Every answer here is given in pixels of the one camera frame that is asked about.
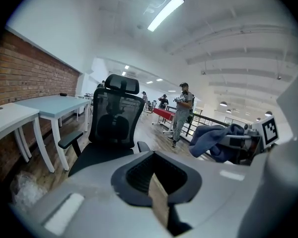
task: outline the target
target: white ceiling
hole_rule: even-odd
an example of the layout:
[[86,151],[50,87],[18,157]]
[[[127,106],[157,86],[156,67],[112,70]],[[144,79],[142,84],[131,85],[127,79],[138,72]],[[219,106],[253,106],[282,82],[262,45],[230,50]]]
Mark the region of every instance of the white ceiling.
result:
[[137,79],[140,84],[145,84],[147,87],[159,90],[163,93],[168,93],[169,90],[174,90],[176,93],[180,93],[179,85],[172,84],[166,80],[157,81],[160,79],[157,75],[149,73],[147,71],[141,70],[139,68],[135,68],[133,66],[129,66],[128,69],[125,69],[127,64],[120,63],[113,60],[104,60],[106,67],[110,74],[122,75],[123,72],[126,72],[125,77],[130,77]]
[[[154,6],[164,0],[96,1],[102,35],[128,36],[138,47],[183,60],[184,70],[196,71],[201,82],[207,79],[218,101],[231,108],[281,113],[276,98],[298,75],[298,26],[278,0],[185,0],[154,32],[147,27],[163,8]],[[113,72],[121,73],[118,67],[113,65]],[[140,82],[159,77],[142,68],[132,72]],[[161,90],[167,91],[190,78],[164,80]],[[199,96],[198,84],[192,88]]]

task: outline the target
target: black metal railing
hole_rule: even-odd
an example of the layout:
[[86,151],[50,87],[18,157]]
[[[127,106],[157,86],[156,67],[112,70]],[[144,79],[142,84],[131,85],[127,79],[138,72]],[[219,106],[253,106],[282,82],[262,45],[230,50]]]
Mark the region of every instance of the black metal railing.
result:
[[[170,106],[167,106],[166,110],[173,113],[176,112],[176,108],[170,107]],[[169,120],[164,119],[163,122],[171,125],[171,121]],[[229,126],[229,124],[227,123],[193,113],[193,119],[191,120],[190,123],[184,124],[184,126],[182,127],[182,131],[185,133],[185,136],[188,136],[188,135],[193,136],[193,133],[195,132],[196,128],[201,125],[207,125],[207,126],[221,125],[224,127]]]

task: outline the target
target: red brick wall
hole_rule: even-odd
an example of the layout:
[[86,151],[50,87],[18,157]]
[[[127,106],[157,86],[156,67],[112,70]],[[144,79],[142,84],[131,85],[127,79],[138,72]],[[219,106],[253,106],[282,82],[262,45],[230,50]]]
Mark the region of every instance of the red brick wall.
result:
[[[0,105],[57,95],[74,96],[79,73],[57,59],[33,47],[10,32],[0,41]],[[51,129],[50,122],[40,119],[44,135]],[[35,142],[31,123],[23,126],[28,145]],[[13,133],[0,140],[0,179],[3,180],[20,158]]]

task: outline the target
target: mesh backrest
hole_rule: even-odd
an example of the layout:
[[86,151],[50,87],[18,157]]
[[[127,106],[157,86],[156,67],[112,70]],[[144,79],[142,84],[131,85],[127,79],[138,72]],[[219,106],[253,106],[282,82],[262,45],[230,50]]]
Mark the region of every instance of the mesh backrest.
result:
[[111,74],[105,81],[105,86],[124,93],[138,94],[139,82],[136,79]]
[[88,139],[108,147],[134,147],[135,127],[144,105],[140,97],[110,89],[97,89]]

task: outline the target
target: chair headrest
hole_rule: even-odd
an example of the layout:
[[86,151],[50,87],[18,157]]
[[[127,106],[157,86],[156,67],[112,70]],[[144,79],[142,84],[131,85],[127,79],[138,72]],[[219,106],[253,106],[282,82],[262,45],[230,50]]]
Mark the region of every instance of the chair headrest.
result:
[[105,81],[106,88],[123,93],[138,94],[139,82],[136,79],[111,74]]

